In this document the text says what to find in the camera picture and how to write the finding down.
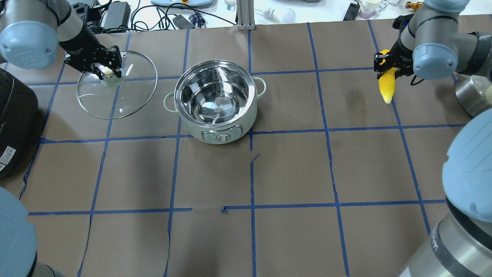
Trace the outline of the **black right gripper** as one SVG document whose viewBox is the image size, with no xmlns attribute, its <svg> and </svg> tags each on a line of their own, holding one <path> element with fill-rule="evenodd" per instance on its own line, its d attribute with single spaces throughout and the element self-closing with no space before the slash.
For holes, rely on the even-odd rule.
<svg viewBox="0 0 492 277">
<path fill-rule="evenodd" d="M 374 71 L 379 80 L 390 69 L 395 68 L 395 77 L 409 77 L 414 74 L 413 51 L 408 49 L 398 38 L 387 53 L 374 54 Z"/>
</svg>

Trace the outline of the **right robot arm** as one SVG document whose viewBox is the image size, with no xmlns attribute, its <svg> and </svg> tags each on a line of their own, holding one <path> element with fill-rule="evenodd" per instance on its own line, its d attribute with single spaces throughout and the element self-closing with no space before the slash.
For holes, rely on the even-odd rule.
<svg viewBox="0 0 492 277">
<path fill-rule="evenodd" d="M 399 37 L 374 54 L 378 80 L 415 74 L 425 80 L 454 73 L 491 81 L 491 35 L 460 33 L 467 0 L 425 0 L 399 16 Z M 397 277 L 491 276 L 491 109 L 473 116 L 454 138 L 442 168 L 448 214 L 413 253 Z"/>
</svg>

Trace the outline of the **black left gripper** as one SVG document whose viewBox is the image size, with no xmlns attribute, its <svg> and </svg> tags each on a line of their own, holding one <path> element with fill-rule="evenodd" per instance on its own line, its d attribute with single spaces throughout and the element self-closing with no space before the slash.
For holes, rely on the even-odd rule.
<svg viewBox="0 0 492 277">
<path fill-rule="evenodd" d="M 90 29 L 82 29 L 75 37 L 63 42 L 66 51 L 64 63 L 79 72 L 90 72 L 99 80 L 104 79 L 104 70 L 96 64 L 110 68 L 121 78 L 122 57 L 118 46 L 106 48 Z"/>
</svg>

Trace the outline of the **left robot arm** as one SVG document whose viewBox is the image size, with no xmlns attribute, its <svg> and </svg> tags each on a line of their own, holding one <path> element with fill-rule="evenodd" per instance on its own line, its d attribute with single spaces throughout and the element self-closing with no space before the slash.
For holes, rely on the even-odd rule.
<svg viewBox="0 0 492 277">
<path fill-rule="evenodd" d="M 2 0 L 0 47 L 1 62 L 19 68 L 47 68 L 61 47 L 64 62 L 81 73 L 122 77 L 118 46 L 103 46 L 66 0 Z"/>
</svg>

